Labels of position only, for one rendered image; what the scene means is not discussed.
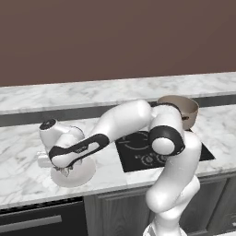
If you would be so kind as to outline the black dishwasher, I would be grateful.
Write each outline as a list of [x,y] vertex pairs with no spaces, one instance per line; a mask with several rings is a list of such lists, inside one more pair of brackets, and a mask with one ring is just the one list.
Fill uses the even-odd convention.
[[0,236],[89,236],[83,197],[0,209],[0,226],[60,215],[62,222],[0,233]]

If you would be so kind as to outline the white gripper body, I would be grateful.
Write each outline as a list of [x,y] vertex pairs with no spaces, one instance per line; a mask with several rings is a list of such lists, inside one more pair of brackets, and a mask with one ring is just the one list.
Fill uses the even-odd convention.
[[52,163],[50,162],[50,159],[45,152],[40,151],[36,154],[36,156],[37,156],[38,165],[41,168],[51,168],[52,167]]

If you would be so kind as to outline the black hob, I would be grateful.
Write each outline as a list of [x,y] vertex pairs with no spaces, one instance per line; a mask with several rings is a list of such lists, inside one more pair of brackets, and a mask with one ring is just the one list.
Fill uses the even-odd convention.
[[162,168],[165,158],[148,144],[148,131],[138,131],[115,141],[124,172]]

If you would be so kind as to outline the grey-brown frozen meat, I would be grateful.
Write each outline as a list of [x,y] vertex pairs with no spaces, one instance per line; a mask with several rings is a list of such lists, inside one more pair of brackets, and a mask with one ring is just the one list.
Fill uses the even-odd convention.
[[65,168],[60,168],[60,167],[54,167],[56,171],[59,171],[61,174],[64,175],[64,177],[67,177],[70,173],[71,170],[73,170],[72,166],[65,167]]

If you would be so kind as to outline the beige pot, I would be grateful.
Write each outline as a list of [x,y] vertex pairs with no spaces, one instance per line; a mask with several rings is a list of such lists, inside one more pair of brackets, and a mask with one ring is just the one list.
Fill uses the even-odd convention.
[[194,126],[199,109],[197,102],[178,95],[168,95],[158,99],[158,103],[164,102],[172,103],[180,109],[182,113],[184,130],[190,130]]

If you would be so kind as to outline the grey cupboard door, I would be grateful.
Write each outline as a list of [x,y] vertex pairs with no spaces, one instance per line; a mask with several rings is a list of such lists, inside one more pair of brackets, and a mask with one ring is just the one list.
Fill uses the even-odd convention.
[[101,236],[143,236],[150,214],[147,190],[139,187],[98,195]]
[[228,180],[218,205],[215,233],[236,231],[236,176]]
[[180,226],[187,236],[212,236],[209,224],[224,189],[226,180],[201,183],[200,190],[184,210]]

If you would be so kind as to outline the white round plate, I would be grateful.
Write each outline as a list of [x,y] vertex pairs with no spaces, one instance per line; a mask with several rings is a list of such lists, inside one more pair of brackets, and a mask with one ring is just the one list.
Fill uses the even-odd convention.
[[96,172],[96,165],[93,159],[85,158],[72,165],[73,170],[67,177],[59,171],[51,168],[51,178],[55,184],[61,187],[72,188],[87,183]]

